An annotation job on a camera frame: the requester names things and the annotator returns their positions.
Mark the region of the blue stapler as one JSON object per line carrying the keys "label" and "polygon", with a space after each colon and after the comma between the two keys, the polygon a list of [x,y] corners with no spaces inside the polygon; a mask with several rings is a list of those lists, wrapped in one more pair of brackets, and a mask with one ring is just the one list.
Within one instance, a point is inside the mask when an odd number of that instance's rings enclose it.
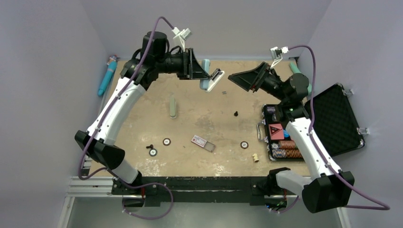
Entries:
{"label": "blue stapler", "polygon": [[[204,59],[201,62],[201,66],[204,71],[207,73],[210,70],[211,62],[209,59]],[[219,68],[215,69],[212,74],[208,75],[207,79],[201,79],[199,83],[199,87],[201,90],[205,91],[206,93],[209,93],[217,84],[218,82],[222,79],[222,77],[225,75],[225,72]]]}

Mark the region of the green stapler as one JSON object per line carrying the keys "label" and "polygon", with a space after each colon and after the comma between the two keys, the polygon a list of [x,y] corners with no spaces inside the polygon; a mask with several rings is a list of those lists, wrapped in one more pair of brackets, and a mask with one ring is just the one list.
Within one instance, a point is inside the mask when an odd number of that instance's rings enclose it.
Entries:
{"label": "green stapler", "polygon": [[177,106],[176,106],[176,99],[175,99],[174,95],[170,96],[169,102],[170,102],[169,103],[170,118],[175,119],[177,116]]}

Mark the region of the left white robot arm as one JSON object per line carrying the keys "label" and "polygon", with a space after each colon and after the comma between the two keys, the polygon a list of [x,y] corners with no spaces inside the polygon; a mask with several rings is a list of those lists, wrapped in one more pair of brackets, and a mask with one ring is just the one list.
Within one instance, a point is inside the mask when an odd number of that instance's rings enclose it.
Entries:
{"label": "left white robot arm", "polygon": [[83,152],[117,176],[129,194],[142,187],[142,174],[125,160],[125,151],[115,145],[117,135],[135,103],[145,94],[159,74],[176,74],[180,80],[200,80],[211,76],[200,66],[192,48],[185,47],[190,29],[174,28],[173,41],[178,50],[169,49],[167,35],[148,32],[143,46],[136,50],[120,73],[115,91],[106,106],[86,131],[77,131],[75,140]]}

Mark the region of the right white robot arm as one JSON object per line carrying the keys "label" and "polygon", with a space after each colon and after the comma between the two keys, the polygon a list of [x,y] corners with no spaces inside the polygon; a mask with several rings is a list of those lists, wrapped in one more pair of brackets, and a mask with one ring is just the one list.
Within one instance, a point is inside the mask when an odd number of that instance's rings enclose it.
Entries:
{"label": "right white robot arm", "polygon": [[334,162],[313,129],[314,119],[302,103],[308,95],[308,78],[296,73],[282,81],[268,63],[262,62],[228,79],[245,91],[262,89],[280,100],[275,105],[276,119],[296,143],[310,173],[308,179],[289,168],[271,170],[263,189],[268,193],[289,190],[302,199],[311,213],[347,206],[355,179]]}

